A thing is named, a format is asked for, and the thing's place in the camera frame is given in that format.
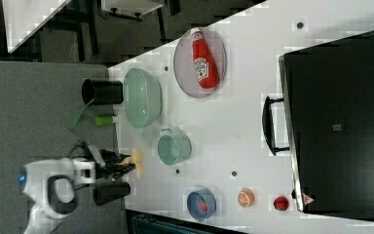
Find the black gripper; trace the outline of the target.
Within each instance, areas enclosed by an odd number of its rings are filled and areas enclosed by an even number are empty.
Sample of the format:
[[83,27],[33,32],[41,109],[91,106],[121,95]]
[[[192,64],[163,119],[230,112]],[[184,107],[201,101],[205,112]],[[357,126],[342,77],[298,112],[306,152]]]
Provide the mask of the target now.
[[96,178],[114,178],[119,179],[121,176],[126,175],[135,170],[135,164],[125,162],[130,158],[130,155],[116,154],[115,152],[101,149],[100,154],[105,162],[105,166],[96,166]]

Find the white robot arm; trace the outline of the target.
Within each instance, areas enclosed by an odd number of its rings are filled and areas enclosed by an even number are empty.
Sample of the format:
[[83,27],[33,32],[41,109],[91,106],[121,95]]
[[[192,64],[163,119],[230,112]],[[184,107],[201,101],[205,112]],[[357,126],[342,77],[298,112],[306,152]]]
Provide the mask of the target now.
[[33,201],[24,234],[51,234],[79,206],[77,191],[102,177],[118,178],[131,171],[142,176],[142,152],[131,154],[76,147],[60,159],[28,163],[19,175],[19,189]]

